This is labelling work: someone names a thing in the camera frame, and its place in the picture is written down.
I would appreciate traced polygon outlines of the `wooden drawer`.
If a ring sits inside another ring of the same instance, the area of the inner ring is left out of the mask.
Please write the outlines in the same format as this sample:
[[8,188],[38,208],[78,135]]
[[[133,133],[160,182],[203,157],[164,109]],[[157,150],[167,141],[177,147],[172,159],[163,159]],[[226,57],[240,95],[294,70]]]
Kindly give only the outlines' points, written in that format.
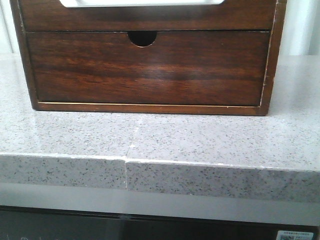
[[37,97],[46,102],[257,106],[267,31],[29,32]]
[[12,0],[24,28],[36,31],[267,30],[274,0],[218,5],[67,8],[58,0]]

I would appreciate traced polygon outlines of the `dark wooden drawer cabinet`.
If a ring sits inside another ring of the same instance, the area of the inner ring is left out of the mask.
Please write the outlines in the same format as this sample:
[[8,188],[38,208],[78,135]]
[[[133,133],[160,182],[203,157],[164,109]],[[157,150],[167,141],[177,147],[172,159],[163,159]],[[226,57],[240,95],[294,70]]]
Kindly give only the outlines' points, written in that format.
[[[114,7],[157,7],[157,6],[212,6],[225,0],[59,0],[66,8],[114,8]],[[20,12],[12,8],[12,15],[19,44],[19,50],[33,109],[38,111],[85,111],[85,112],[128,112],[128,113],[172,113],[265,116],[269,111],[274,78],[277,69],[282,37],[286,1],[275,0],[273,22],[270,29],[194,29],[194,30],[74,30],[74,31],[26,31]],[[104,102],[60,102],[39,100],[35,75],[28,46],[28,33],[34,32],[125,32],[129,40],[140,48],[152,45],[158,32],[181,31],[254,31],[268,32],[269,43],[264,71],[260,103],[257,106],[241,105],[197,105],[197,104],[155,104],[155,103],[104,103]]]

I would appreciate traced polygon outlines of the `white QR code sticker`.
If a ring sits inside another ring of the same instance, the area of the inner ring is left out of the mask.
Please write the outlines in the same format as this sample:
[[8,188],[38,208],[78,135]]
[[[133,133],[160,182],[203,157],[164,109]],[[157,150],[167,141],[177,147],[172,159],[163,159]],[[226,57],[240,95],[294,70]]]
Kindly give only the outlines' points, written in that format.
[[279,230],[276,240],[313,240],[313,232]]

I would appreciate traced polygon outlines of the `black glass appliance panel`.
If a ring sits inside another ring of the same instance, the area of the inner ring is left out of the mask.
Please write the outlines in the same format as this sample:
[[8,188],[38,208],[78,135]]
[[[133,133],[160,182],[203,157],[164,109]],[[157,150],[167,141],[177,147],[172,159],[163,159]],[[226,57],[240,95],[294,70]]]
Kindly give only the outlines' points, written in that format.
[[320,238],[318,226],[0,207],[2,240],[276,240],[278,231]]

